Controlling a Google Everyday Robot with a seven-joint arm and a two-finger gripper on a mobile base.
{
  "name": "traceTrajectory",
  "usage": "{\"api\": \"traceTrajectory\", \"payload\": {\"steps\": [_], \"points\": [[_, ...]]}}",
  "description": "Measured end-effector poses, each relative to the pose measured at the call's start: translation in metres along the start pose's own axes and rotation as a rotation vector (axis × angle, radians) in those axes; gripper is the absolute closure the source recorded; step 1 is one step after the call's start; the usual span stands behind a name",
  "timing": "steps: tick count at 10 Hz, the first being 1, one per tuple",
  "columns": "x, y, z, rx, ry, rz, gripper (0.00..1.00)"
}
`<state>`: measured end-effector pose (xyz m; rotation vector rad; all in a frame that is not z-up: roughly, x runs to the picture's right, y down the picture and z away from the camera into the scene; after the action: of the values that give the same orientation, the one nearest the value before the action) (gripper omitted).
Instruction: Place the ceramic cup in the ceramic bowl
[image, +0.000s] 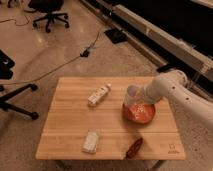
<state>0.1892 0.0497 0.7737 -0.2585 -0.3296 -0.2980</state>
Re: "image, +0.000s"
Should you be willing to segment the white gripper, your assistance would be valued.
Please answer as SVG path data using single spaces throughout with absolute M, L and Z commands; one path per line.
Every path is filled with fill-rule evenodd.
M 137 102 L 143 102 L 146 104 L 155 104 L 159 102 L 161 98 L 162 95 L 149 85 L 144 85 L 139 88 L 135 95 L 135 100 Z

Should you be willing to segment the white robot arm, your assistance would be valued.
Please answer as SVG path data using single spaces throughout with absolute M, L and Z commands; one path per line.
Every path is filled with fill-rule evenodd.
M 174 100 L 213 132 L 213 103 L 192 93 L 186 88 L 188 79 L 181 70 L 172 70 L 154 77 L 149 84 L 143 85 L 135 95 L 137 102 L 155 104 L 162 97 Z

